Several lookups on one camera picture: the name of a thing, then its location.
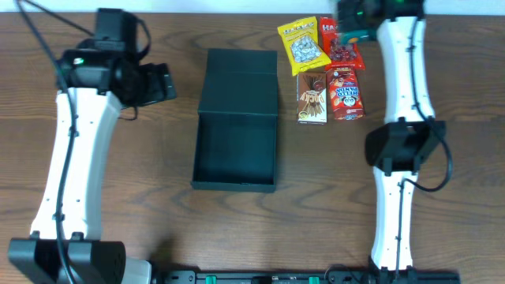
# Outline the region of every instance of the candy package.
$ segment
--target candy package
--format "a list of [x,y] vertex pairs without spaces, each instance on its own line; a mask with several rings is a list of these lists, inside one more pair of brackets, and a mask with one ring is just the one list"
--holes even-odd
[[355,69],[365,69],[363,58],[357,49],[357,44],[340,45],[337,36],[337,23],[334,19],[321,17],[319,21],[321,35],[323,36],[324,52],[330,57],[331,64],[326,70],[335,67],[351,66]]
[[326,84],[324,73],[299,73],[297,76],[297,121],[300,124],[324,125]]
[[293,76],[308,69],[330,64],[330,58],[317,44],[317,19],[308,17],[277,28],[291,63]]
[[326,72],[331,108],[337,120],[354,120],[365,116],[356,73],[350,67],[338,67]]

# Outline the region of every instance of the red snack box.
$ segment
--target red snack box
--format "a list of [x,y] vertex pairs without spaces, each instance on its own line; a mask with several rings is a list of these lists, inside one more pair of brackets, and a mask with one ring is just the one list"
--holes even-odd
[[354,120],[365,116],[356,73],[350,67],[339,67],[326,72],[331,108],[338,120]]
[[330,59],[331,63],[326,65],[326,70],[334,67],[351,66],[355,69],[365,69],[363,57],[357,49],[357,44],[339,44],[337,36],[337,23],[334,19],[321,17],[319,20],[319,29],[323,36],[323,50]]

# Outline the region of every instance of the wooden table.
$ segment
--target wooden table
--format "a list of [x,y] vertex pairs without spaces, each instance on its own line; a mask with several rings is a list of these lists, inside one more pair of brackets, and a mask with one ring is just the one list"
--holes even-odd
[[[88,28],[93,14],[67,15]],[[295,123],[296,86],[276,27],[299,15],[144,14],[153,38],[145,62],[167,62],[178,98],[119,121],[103,183],[103,240],[129,256],[202,270],[325,270],[366,266],[376,186],[365,135],[383,124],[377,43],[361,46],[367,117],[324,127]],[[33,15],[54,53],[84,35]],[[6,253],[27,237],[42,199],[56,126],[54,71],[16,14],[0,16],[0,282],[23,282]],[[437,118],[447,121],[454,178],[416,191],[411,246],[420,269],[459,270],[464,283],[505,277],[505,18],[428,17],[426,71]],[[279,184],[275,194],[194,191],[196,109],[211,47],[279,52]],[[443,177],[440,148],[421,182]]]

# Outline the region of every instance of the yellow snack bag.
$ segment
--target yellow snack bag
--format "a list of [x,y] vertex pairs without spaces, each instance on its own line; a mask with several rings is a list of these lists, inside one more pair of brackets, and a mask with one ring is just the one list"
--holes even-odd
[[317,44],[317,19],[308,17],[277,28],[290,59],[293,76],[331,63]]

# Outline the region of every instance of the black box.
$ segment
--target black box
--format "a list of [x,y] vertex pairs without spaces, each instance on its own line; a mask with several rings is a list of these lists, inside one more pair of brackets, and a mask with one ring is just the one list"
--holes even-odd
[[209,50],[194,189],[275,191],[278,89],[276,51]]

